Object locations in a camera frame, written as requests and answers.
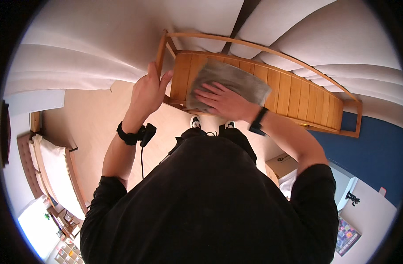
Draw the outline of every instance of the hand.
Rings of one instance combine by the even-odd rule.
[[[199,89],[195,90],[197,100],[212,107],[209,109],[210,113],[222,116],[228,120],[253,122],[260,111],[261,107],[259,105],[250,103],[236,92],[231,91],[218,82],[213,82],[213,84],[217,88],[208,84],[202,85],[211,92],[203,92]]]
[[[130,107],[123,120],[124,132],[137,133],[149,115],[159,109],[172,75],[172,70],[167,71],[159,81],[156,63],[149,63],[147,75],[141,77],[133,86]]]

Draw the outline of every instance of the blue wall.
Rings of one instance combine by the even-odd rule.
[[[355,129],[357,115],[344,112],[342,129]],[[362,117],[358,139],[317,131],[326,157],[369,186],[387,190],[386,198],[398,206],[403,197],[403,129],[371,117]]]

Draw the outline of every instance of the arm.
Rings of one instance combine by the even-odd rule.
[[[220,83],[214,82],[213,84],[216,87],[203,84],[203,87],[212,93],[196,90],[197,99],[211,106],[212,114],[229,120],[244,120],[251,124],[261,107],[248,102]],[[298,161],[298,174],[314,164],[328,164],[325,153],[317,140],[288,118],[267,112],[261,125],[262,131],[268,134],[283,151]]]
[[[165,89],[172,78],[172,71],[168,71],[159,81],[154,62],[149,63],[147,68],[147,75],[133,86],[131,103],[122,123],[125,133],[137,133],[149,115],[161,106]],[[103,161],[102,176],[117,177],[126,188],[135,154],[136,146],[126,145],[116,133]]]

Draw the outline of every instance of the window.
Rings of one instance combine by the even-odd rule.
[[[45,198],[44,195],[37,198],[18,218],[24,234],[43,260],[49,256],[60,240],[57,235],[58,226],[51,216],[49,219],[45,217],[45,214],[48,214],[44,204]]]

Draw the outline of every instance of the wrist strap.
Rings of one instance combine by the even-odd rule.
[[[260,124],[260,122],[263,119],[263,116],[266,114],[266,112],[268,111],[268,109],[266,107],[263,107],[260,112],[257,114],[257,117],[254,119],[253,123],[251,124],[249,131],[259,134],[259,135],[266,135],[262,130],[260,130],[262,128],[262,125]]]
[[[145,126],[142,125],[137,134],[125,133],[125,132],[122,130],[122,121],[121,121],[121,123],[118,125],[118,128],[117,128],[118,135],[120,136],[120,138],[121,138],[122,140],[125,141],[125,144],[126,144],[126,145],[129,145],[129,146],[134,146],[134,145],[137,144],[137,141],[143,139],[144,130],[145,130]]]

